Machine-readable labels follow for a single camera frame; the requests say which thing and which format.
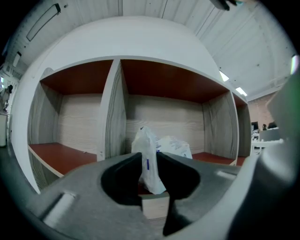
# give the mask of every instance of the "brick wall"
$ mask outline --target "brick wall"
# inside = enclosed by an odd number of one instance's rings
[[[262,130],[263,124],[268,127],[269,123],[274,121],[266,106],[273,95],[274,93],[271,93],[248,102],[251,122],[257,121],[260,130]]]

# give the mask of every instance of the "plastic bag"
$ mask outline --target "plastic bag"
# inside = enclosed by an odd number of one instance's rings
[[[192,158],[192,153],[187,142],[178,140],[172,136],[165,136],[156,141],[156,151],[169,152],[185,158]]]
[[[156,160],[156,136],[148,127],[142,127],[135,135],[131,144],[131,152],[142,153],[142,175],[146,188],[153,194],[161,194],[165,187],[158,176]]]

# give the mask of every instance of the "red shelf surface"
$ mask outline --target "red shelf surface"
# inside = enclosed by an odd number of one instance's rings
[[[97,161],[96,154],[84,153],[56,142],[29,146],[45,163],[63,175],[77,167]]]
[[[245,161],[246,157],[238,157],[238,162],[237,162],[237,166],[242,166],[244,161]]]
[[[234,160],[226,157],[220,157],[207,152],[196,153],[192,155],[194,160],[200,160],[209,163],[227,164],[229,165]]]

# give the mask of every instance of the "vertical divider panel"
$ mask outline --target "vertical divider panel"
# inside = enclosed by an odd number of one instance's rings
[[[29,113],[28,144],[57,142],[57,124],[62,94],[37,85]]]
[[[251,151],[251,121],[248,105],[237,107],[239,119],[239,153],[240,157],[248,157]]]
[[[229,91],[203,103],[202,106],[204,151],[236,160],[239,149],[239,124],[233,94]]]
[[[97,161],[125,153],[127,98],[121,61],[115,59],[107,76],[101,100]]]
[[[57,141],[57,124],[62,95],[41,84],[37,85],[28,119],[28,144],[54,143]],[[29,151],[30,165],[39,189],[58,179]]]

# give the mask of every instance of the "ceiling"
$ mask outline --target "ceiling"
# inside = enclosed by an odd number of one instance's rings
[[[26,38],[29,30],[55,3],[59,3],[61,13],[30,42]],[[15,70],[23,74],[47,46],[74,28],[123,15],[159,17],[187,26],[229,77],[226,83],[241,87],[248,100],[280,89],[290,75],[291,57],[296,51],[268,10],[252,2],[222,11],[209,0],[44,0],[11,37],[6,64],[11,66],[19,51],[22,56]]]

